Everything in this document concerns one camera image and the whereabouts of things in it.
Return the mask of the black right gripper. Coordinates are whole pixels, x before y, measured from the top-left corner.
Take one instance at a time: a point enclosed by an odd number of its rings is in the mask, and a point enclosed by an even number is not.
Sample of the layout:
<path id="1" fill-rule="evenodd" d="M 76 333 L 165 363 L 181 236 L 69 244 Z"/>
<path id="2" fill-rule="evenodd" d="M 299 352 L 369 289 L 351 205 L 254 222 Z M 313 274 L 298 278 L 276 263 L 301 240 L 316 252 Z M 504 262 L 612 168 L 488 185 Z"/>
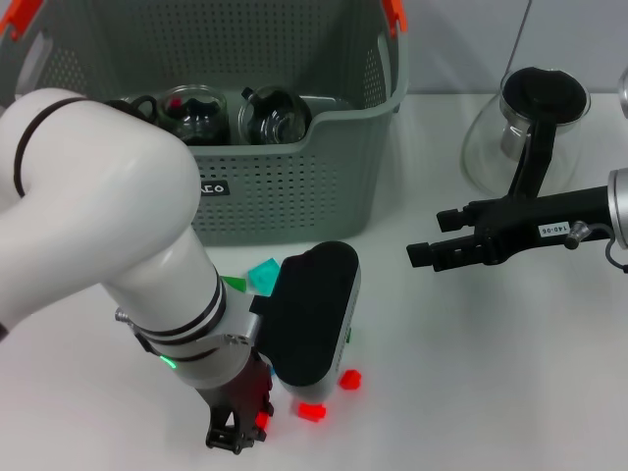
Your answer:
<path id="1" fill-rule="evenodd" d="M 413 268 L 435 272 L 471 265 L 497 265 L 522 251 L 562 245 L 574 250 L 588 238 L 606 238 L 593 225 L 610 225 L 607 188 L 598 186 L 531 199 L 505 196 L 474 201 L 437 214 L 442 232 L 472 227 L 474 235 L 413 243 L 406 252 Z"/>

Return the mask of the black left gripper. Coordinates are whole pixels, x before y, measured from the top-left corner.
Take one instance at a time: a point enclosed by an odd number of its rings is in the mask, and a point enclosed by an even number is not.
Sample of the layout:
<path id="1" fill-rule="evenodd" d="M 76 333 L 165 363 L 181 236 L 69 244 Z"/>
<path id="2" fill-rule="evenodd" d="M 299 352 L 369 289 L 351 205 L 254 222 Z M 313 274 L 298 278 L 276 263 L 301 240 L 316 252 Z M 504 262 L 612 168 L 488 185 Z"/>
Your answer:
<path id="1" fill-rule="evenodd" d="M 269 416 L 274 415 L 272 386 L 270 366 L 252 350 L 234 378 L 220 386 L 198 390 L 211 406 L 205 445 L 241 453 L 256 442 L 263 443 Z"/>

